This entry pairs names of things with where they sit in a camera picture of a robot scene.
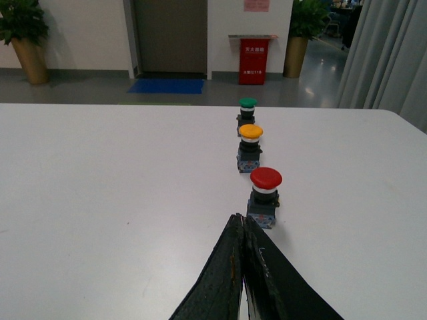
gray floor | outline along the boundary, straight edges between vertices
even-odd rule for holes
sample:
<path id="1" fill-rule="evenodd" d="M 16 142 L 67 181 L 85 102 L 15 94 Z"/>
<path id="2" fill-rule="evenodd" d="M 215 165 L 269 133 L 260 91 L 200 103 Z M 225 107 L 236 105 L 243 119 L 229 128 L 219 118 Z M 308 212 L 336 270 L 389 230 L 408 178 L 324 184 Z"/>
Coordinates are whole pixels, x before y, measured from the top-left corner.
<path id="1" fill-rule="evenodd" d="M 299 79 L 277 77 L 264 85 L 238 85 L 234 73 L 205 81 L 201 95 L 127 93 L 135 80 L 123 75 L 54 74 L 50 83 L 38 86 L 20 75 L 2 75 L 0 103 L 237 105 L 242 97 L 254 97 L 261 107 L 333 107 L 347 55 L 324 41 L 310 41 Z"/>

potted plant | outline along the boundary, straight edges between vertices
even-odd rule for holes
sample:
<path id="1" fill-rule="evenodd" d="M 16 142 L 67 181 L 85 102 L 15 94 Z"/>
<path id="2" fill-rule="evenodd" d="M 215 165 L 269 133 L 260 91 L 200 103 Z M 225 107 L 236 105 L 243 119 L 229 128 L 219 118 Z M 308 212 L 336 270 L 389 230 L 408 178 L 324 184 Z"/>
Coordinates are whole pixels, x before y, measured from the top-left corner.
<path id="1" fill-rule="evenodd" d="M 315 39 L 322 32 L 327 18 L 326 4 L 321 0 L 294 0 L 286 47 L 284 77 L 300 76 L 308 40 Z"/>
<path id="2" fill-rule="evenodd" d="M 18 60 L 31 84 L 49 81 L 41 38 L 49 27 L 38 0 L 0 0 L 0 41 L 12 42 Z"/>

red box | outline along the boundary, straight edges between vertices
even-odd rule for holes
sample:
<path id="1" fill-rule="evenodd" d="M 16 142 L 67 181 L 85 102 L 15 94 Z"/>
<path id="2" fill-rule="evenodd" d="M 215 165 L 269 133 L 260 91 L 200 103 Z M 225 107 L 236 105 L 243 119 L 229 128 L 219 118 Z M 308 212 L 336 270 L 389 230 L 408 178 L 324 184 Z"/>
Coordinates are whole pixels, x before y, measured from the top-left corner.
<path id="1" fill-rule="evenodd" d="M 240 39 L 240 85 L 266 82 L 268 43 L 270 39 Z"/>

fire extinguisher box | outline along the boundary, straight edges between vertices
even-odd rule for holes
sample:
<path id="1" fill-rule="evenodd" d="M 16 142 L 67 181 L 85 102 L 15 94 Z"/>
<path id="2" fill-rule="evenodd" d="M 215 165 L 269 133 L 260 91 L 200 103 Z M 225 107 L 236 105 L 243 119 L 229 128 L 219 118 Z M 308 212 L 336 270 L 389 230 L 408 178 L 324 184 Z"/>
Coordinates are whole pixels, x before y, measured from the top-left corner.
<path id="1" fill-rule="evenodd" d="M 275 35 L 236 35 L 240 38 L 240 85 L 263 85 L 266 82 L 268 45 Z"/>

red button cap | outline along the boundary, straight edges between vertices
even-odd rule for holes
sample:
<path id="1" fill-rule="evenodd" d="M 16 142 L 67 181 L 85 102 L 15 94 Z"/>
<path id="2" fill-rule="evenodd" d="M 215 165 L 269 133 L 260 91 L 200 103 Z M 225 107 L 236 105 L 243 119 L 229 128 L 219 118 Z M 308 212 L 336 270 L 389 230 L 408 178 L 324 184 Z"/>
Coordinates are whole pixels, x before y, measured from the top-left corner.
<path id="1" fill-rule="evenodd" d="M 282 183 L 282 175 L 269 167 L 258 167 L 251 172 L 251 180 L 260 189 L 274 189 Z"/>

